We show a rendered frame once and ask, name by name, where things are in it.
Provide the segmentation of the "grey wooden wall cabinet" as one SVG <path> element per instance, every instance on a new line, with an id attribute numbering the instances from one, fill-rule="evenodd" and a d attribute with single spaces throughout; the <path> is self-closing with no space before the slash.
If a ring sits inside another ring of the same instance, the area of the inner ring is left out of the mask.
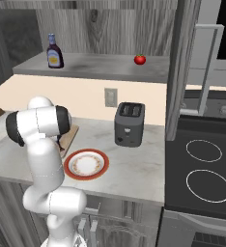
<path id="1" fill-rule="evenodd" d="M 46 52 L 14 67 L 16 74 L 105 80 L 167 80 L 178 0 L 0 0 L 0 10 L 34 10 L 43 48 L 53 33 L 65 66 Z M 134 57 L 143 54 L 144 65 Z"/>

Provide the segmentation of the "dark grey toaster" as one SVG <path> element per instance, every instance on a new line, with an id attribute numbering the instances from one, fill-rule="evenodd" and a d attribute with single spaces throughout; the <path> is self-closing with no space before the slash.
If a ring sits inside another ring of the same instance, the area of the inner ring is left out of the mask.
<path id="1" fill-rule="evenodd" d="M 144 104 L 121 102 L 114 120 L 115 143 L 121 147 L 139 147 L 142 144 L 144 120 Z"/>

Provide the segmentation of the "wooden cutting board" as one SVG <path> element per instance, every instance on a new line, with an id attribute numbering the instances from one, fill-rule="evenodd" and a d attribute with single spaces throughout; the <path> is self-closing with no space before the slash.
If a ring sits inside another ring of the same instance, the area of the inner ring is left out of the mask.
<path id="1" fill-rule="evenodd" d="M 72 143 L 72 141 L 73 141 L 78 129 L 79 129 L 79 126 L 74 124 L 71 127 L 71 130 L 68 133 L 64 134 L 61 137 L 61 139 L 59 140 L 60 147 L 61 147 L 60 155 L 61 155 L 62 158 L 64 158 L 66 156 L 66 153 L 69 150 L 70 145 L 71 145 L 71 143 Z"/>

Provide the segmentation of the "dark grey cabinet door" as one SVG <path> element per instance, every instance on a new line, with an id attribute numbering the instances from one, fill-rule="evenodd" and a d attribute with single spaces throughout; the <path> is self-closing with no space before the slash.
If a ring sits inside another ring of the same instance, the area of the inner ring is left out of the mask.
<path id="1" fill-rule="evenodd" d="M 0 10 L 0 85 L 13 68 L 42 52 L 34 10 Z"/>

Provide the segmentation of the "black hob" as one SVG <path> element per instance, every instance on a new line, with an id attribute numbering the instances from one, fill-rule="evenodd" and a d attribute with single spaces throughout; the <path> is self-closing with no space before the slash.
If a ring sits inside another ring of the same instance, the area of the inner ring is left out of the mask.
<path id="1" fill-rule="evenodd" d="M 211 91 L 202 117 L 181 116 L 165 143 L 165 207 L 226 219 L 226 91 Z"/>

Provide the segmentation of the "grey oven door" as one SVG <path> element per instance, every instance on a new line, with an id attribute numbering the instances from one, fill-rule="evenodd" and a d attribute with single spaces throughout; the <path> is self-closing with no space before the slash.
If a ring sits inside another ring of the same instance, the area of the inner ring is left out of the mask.
<path id="1" fill-rule="evenodd" d="M 157 247 L 226 247 L 225 231 L 204 231 L 178 218 L 181 212 L 163 210 Z"/>

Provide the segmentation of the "white plate with red rim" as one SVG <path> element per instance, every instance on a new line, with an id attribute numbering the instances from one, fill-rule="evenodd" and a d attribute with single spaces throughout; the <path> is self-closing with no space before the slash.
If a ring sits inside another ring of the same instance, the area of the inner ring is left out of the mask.
<path id="1" fill-rule="evenodd" d="M 64 162 L 66 175 L 76 180 L 99 178 L 108 168 L 108 156 L 104 152 L 95 149 L 75 151 Z"/>

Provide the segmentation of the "dark condiment bottle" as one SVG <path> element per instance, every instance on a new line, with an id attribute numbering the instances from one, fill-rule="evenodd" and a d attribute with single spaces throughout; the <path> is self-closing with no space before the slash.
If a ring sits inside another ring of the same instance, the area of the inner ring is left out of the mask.
<path id="1" fill-rule="evenodd" d="M 61 69 L 64 66 L 62 51 L 56 44 L 55 35 L 48 35 L 49 46 L 46 50 L 48 66 L 51 69 Z"/>

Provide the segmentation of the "grey wooden cabinet door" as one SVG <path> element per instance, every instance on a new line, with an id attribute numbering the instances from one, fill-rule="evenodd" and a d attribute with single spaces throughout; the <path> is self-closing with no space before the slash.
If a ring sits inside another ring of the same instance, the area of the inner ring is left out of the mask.
<path id="1" fill-rule="evenodd" d="M 170 52 L 166 94 L 165 140 L 176 138 L 192 54 L 194 29 L 202 0 L 178 0 Z"/>

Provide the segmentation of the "grey base cupboard run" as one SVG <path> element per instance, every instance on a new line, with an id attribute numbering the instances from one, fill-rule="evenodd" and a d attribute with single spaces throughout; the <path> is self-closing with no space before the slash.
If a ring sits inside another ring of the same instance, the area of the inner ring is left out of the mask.
<path id="1" fill-rule="evenodd" d="M 0 180 L 0 247 L 41 247 L 48 237 L 46 216 L 22 205 L 26 184 Z M 155 247 L 161 207 L 89 195 L 85 235 L 98 247 Z"/>

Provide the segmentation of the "grey wall socket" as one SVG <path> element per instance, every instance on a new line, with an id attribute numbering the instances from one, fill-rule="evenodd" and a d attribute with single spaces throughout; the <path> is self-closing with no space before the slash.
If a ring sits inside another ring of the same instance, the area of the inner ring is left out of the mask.
<path id="1" fill-rule="evenodd" d="M 106 107 L 116 107 L 118 103 L 117 99 L 118 91 L 116 89 L 105 88 L 104 99 Z"/>

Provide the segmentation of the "red tomato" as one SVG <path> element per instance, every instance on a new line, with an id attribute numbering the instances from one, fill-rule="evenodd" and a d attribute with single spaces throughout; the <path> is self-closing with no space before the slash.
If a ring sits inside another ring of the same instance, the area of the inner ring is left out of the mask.
<path id="1" fill-rule="evenodd" d="M 144 65 L 146 63 L 146 57 L 143 54 L 138 54 L 134 57 L 134 63 L 136 65 Z"/>

